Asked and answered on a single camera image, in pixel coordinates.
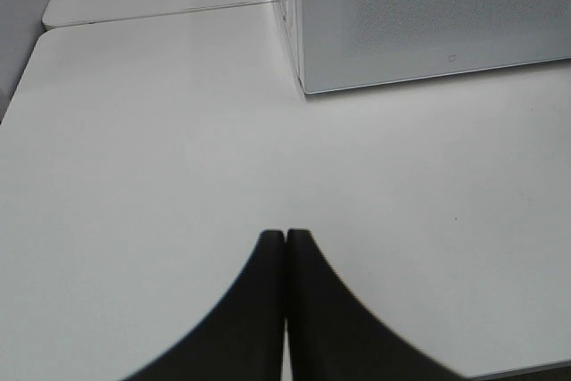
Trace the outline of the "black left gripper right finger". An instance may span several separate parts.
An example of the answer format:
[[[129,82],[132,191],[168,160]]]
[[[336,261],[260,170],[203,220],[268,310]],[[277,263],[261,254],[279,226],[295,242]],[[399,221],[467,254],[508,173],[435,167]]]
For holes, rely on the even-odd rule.
[[[336,275],[310,231],[289,230],[285,248],[293,379],[459,379],[371,314]]]

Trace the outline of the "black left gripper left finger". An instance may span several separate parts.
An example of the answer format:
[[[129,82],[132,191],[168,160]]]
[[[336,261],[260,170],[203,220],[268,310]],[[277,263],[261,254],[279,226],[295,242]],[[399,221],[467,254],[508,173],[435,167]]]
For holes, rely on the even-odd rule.
[[[261,233],[235,282],[191,332],[130,380],[279,380],[286,239]]]

